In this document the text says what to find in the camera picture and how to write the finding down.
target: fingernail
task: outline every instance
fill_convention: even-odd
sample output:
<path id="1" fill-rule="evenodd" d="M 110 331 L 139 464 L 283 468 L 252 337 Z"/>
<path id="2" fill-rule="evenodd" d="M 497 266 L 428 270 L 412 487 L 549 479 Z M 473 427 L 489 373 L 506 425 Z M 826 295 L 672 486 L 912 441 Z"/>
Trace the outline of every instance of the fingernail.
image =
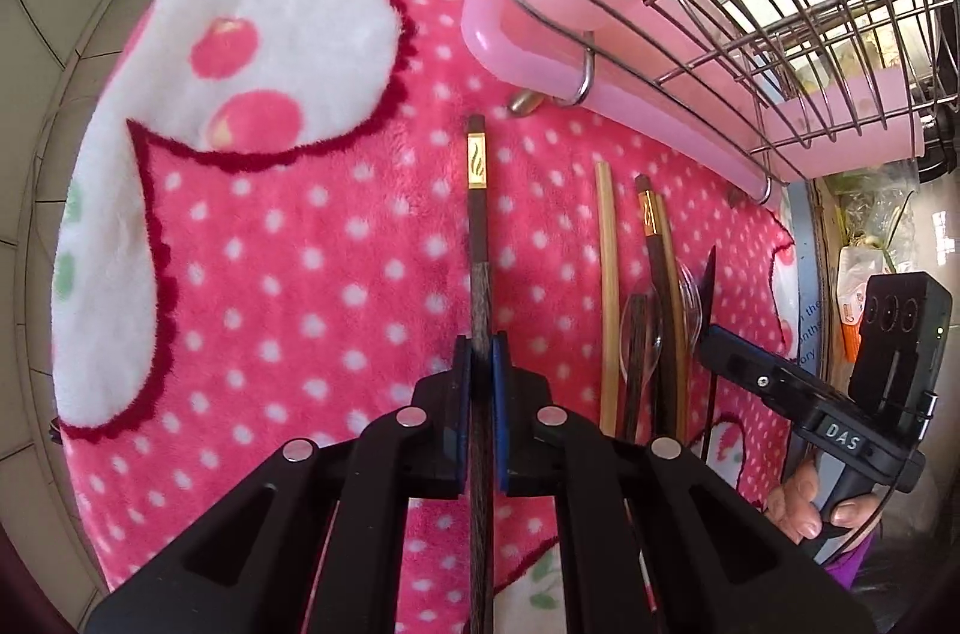
<path id="1" fill-rule="evenodd" d="M 833 510 L 830 522 L 834 525 L 851 525 L 856 520 L 857 506 L 852 501 L 840 504 Z"/>

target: green leaf print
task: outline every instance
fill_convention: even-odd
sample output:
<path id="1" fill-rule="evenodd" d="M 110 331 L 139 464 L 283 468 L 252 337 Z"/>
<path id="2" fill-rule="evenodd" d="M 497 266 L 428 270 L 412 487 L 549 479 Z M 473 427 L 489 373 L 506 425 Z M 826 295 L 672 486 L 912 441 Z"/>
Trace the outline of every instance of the green leaf print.
<path id="1" fill-rule="evenodd" d="M 550 551 L 546 551 L 546 553 L 539 558 L 539 561 L 534 564 L 534 568 L 530 573 L 531 579 L 534 582 L 540 582 L 546 575 L 549 575 L 552 570 L 553 556 L 550 554 Z"/>
<path id="2" fill-rule="evenodd" d="M 560 602 L 548 594 L 533 594 L 530 597 L 530 604 L 538 610 L 555 610 L 560 606 Z"/>
<path id="3" fill-rule="evenodd" d="M 72 225 L 80 222 L 80 214 L 83 213 L 83 194 L 80 193 L 80 185 L 76 182 L 70 183 L 70 190 L 66 193 L 66 205 L 64 206 L 64 225 Z"/>
<path id="4" fill-rule="evenodd" d="M 73 281 L 77 263 L 69 252 L 59 253 L 54 263 L 54 294 L 60 301 L 66 301 L 73 292 Z"/>

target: metal wire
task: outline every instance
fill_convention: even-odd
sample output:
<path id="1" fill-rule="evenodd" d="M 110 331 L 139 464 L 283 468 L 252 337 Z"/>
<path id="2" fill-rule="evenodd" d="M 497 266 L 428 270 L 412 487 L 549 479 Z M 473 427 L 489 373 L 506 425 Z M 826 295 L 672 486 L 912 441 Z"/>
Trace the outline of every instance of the metal wire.
<path id="1" fill-rule="evenodd" d="M 584 74 L 571 100 L 582 102 L 594 78 L 603 77 L 602 66 L 593 73 L 589 65 L 595 55 L 718 134 L 763 172 L 770 181 L 768 193 L 772 183 L 808 178 L 791 163 L 784 148 L 809 149 L 818 139 L 835 142 L 843 132 L 863 134 L 868 126 L 887 128 L 891 119 L 901 116 L 909 119 L 911 142 L 916 142 L 918 122 L 932 118 L 942 107 L 953 115 L 958 110 L 955 82 L 945 85 L 938 78 L 940 72 L 956 77 L 960 71 L 957 47 L 944 40 L 940 29 L 948 20 L 947 33 L 955 30 L 960 35 L 957 0 L 644 0 L 698 52 L 688 59 L 676 57 L 610 5 L 587 0 L 669 61 L 669 69 L 656 78 L 606 51 L 593 36 L 586 38 L 549 19 L 529 0 L 515 1 L 534 19 L 584 49 Z M 685 19 L 678 19 L 676 6 Z M 749 92 L 755 102 L 754 119 L 704 79 L 700 71 L 709 64 Z M 901 70 L 897 74 L 904 85 L 901 100 L 888 95 L 888 89 L 881 95 L 877 79 L 882 70 L 888 70 L 889 76 L 893 67 Z M 694 107 L 669 89 L 671 82 L 683 78 L 707 89 L 716 106 L 706 110 L 701 102 Z M 862 80 L 859 84 L 866 86 L 874 110 L 858 112 L 850 85 L 853 79 Z M 787 102 L 794 102 L 794 109 L 799 107 L 800 121 L 784 113 Z M 734 113 L 744 123 L 744 133 L 729 134 L 715 127 L 717 110 L 725 116 Z M 774 122 L 779 132 L 789 136 L 768 137 Z"/>

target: dish rack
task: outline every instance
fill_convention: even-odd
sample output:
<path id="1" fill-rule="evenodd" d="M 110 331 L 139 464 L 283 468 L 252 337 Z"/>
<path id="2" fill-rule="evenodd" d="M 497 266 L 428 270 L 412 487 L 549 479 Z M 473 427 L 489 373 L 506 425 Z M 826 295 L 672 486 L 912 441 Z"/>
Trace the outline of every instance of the dish rack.
<path id="1" fill-rule="evenodd" d="M 587 1 L 654 48 L 665 70 L 645 72 L 594 33 L 556 22 L 529 0 L 512 0 L 581 52 L 579 85 L 568 96 L 550 97 L 604 113 L 590 105 L 598 65 L 619 84 L 639 84 L 658 107 L 695 120 L 704 137 L 725 144 L 760 178 L 738 181 L 720 171 L 760 203 L 791 181 L 832 172 L 810 160 L 827 142 L 858 153 L 847 163 L 860 167 L 893 159 L 872 148 L 877 129 L 904 132 L 914 151 L 900 157 L 923 155 L 925 142 L 952 139 L 960 75 L 956 0 L 643 0 L 697 47 L 687 58 L 608 3 Z M 677 94 L 679 80 L 698 91 L 694 102 Z M 732 94 L 749 96 L 752 105 L 745 111 L 731 102 Z M 525 91 L 512 108 L 527 113 L 539 100 Z M 709 115 L 715 110 L 735 116 L 737 128 L 718 127 Z"/>

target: silver rivet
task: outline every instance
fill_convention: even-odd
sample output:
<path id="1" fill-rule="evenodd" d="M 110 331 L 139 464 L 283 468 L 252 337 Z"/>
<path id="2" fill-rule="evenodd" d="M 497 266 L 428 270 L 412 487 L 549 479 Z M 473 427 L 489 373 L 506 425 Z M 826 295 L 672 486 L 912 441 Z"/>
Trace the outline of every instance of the silver rivet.
<path id="1" fill-rule="evenodd" d="M 650 449 L 656 457 L 662 458 L 665 461 L 672 461 L 674 458 L 679 457 L 680 451 L 683 450 L 683 448 L 680 447 L 680 442 L 676 439 L 671 439 L 669 436 L 661 436 L 654 439 L 653 444 L 650 445 Z"/>
<path id="2" fill-rule="evenodd" d="M 313 455 L 313 445 L 306 439 L 294 439 L 283 446 L 283 457 L 296 463 Z"/>
<path id="3" fill-rule="evenodd" d="M 541 407 L 536 418 L 544 426 L 563 426 L 566 423 L 566 410 L 560 407 Z"/>
<path id="4" fill-rule="evenodd" d="M 426 412 L 419 407 L 403 407 L 397 412 L 397 423 L 405 428 L 416 428 L 426 423 Z"/>

